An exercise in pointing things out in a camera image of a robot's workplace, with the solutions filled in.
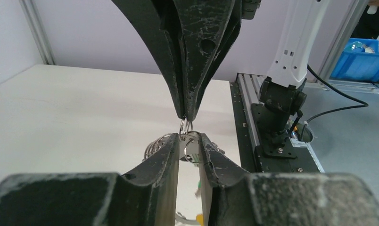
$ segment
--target person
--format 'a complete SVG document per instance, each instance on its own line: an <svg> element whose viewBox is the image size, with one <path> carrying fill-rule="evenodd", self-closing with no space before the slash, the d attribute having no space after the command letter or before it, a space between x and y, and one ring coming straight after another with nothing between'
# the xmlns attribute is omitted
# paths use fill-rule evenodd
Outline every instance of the person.
<svg viewBox="0 0 379 226"><path fill-rule="evenodd" d="M375 14L368 14L370 6L378 6ZM368 6L360 17L359 23L355 27L352 38L377 39L379 35L379 0L370 0Z"/></svg>

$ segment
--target white plastic casing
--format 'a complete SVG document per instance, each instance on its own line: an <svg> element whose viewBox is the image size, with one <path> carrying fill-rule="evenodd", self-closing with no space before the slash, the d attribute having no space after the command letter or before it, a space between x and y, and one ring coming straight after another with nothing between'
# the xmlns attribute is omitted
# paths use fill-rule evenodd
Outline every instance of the white plastic casing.
<svg viewBox="0 0 379 226"><path fill-rule="evenodd" d="M267 76L288 87L302 84L310 51L331 0L290 0L279 47Z"/></svg>

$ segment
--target gray floor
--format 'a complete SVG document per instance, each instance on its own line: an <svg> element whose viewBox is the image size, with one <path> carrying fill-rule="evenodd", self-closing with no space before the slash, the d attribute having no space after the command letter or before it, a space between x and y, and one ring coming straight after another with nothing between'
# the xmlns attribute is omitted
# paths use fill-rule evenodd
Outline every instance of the gray floor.
<svg viewBox="0 0 379 226"><path fill-rule="evenodd" d="M333 91L305 88L304 119L317 113L356 102ZM326 172L347 172L359 176L379 200L379 94L347 91L369 103L321 116L310 123L315 139L311 145Z"/></svg>

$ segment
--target white handle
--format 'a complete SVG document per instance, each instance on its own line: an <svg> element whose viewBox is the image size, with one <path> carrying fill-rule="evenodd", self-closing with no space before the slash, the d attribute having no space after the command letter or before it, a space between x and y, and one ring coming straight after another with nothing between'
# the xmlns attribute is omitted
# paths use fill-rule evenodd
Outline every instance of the white handle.
<svg viewBox="0 0 379 226"><path fill-rule="evenodd" d="M367 10L367 14L375 14L377 12L377 6L370 6Z"/></svg>

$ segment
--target yellow object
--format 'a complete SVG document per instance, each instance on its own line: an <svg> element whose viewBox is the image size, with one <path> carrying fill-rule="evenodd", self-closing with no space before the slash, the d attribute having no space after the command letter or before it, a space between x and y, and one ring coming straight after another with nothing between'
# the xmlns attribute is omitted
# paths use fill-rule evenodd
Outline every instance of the yellow object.
<svg viewBox="0 0 379 226"><path fill-rule="evenodd" d="M197 219L197 222L198 222L201 226L203 226L203 215L202 215L202 214L198 214L196 219Z"/></svg>

